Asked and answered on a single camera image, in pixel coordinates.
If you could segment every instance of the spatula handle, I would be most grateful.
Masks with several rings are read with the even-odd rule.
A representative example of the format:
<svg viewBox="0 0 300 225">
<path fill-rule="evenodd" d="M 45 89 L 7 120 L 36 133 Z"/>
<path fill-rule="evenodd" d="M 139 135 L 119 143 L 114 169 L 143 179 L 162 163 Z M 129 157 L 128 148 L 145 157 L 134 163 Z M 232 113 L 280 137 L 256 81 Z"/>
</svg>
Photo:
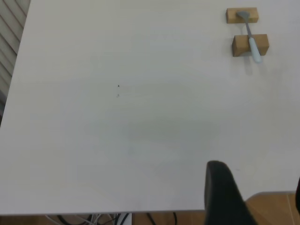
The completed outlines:
<svg viewBox="0 0 300 225">
<path fill-rule="evenodd" d="M 253 57 L 254 62 L 261 63 L 262 58 L 261 58 L 261 55 L 258 51 L 256 42 L 255 42 L 253 37 L 249 38 L 249 44 L 250 44 L 250 48 L 251 48 L 252 57 Z"/>
</svg>

